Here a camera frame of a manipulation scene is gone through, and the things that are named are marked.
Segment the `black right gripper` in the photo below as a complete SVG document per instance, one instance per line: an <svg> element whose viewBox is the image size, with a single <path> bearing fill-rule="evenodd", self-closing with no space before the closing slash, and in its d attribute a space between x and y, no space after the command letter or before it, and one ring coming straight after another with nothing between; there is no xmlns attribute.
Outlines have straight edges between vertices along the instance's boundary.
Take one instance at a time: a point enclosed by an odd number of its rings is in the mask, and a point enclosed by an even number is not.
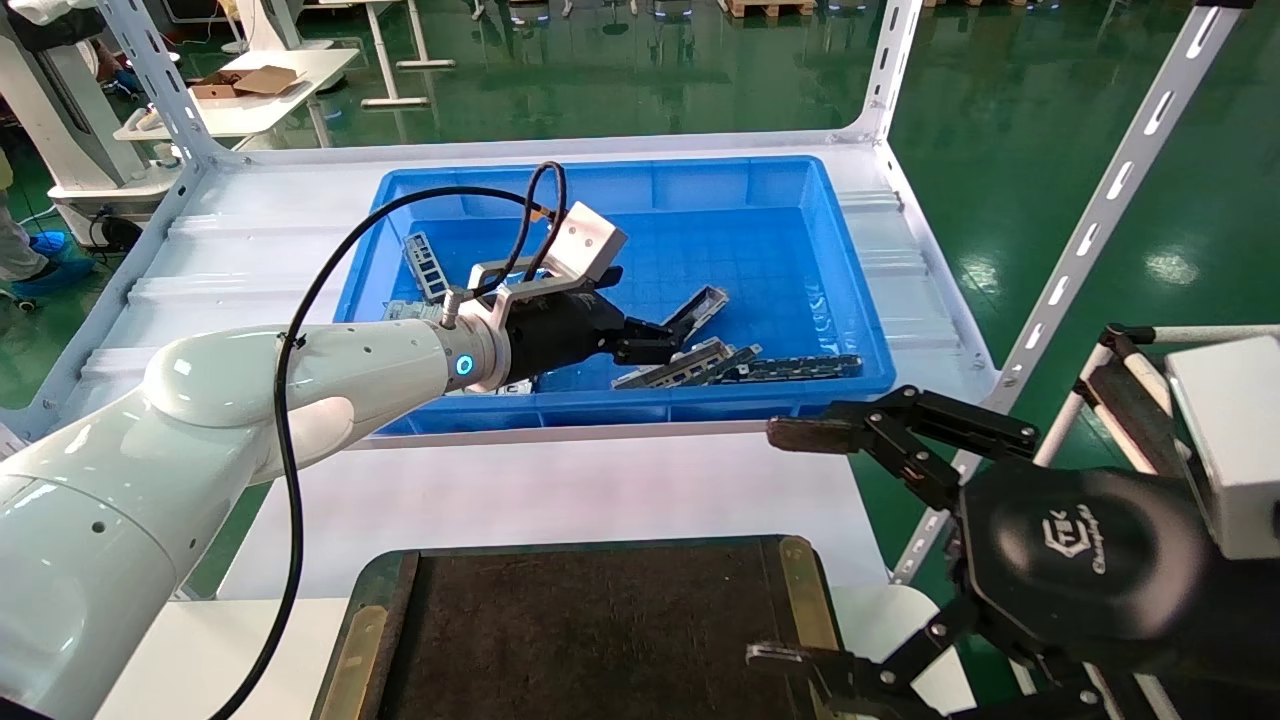
<svg viewBox="0 0 1280 720"><path fill-rule="evenodd" d="M865 402L832 402L819 416L776 416L769 445L788 452L868 454L927 506L957 505L966 582L957 597L883 662L808 646L762 642L746 665L801 678L835 714L873 719L1100 719L1091 683L942 714L913 682L978 630L998 628L1019 650L1147 670L1175 660L1216 544L1187 489L1119 468L1053 470L993 465L960 489L960 471L928 439L980 457L1029 459L1038 428L974 404L904 386Z"/></svg>

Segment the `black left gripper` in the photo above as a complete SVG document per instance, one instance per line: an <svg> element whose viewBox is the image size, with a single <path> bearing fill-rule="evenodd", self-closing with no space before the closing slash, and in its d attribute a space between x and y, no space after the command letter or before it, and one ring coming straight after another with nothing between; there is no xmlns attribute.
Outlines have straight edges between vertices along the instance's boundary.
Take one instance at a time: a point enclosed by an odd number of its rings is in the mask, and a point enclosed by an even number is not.
<svg viewBox="0 0 1280 720"><path fill-rule="evenodd" d="M613 337L620 332L620 338ZM684 351L684 337L667 324L625 314L595 291L548 293L517 302L506 318L512 384L585 361L612 342L616 365L666 365Z"/></svg>

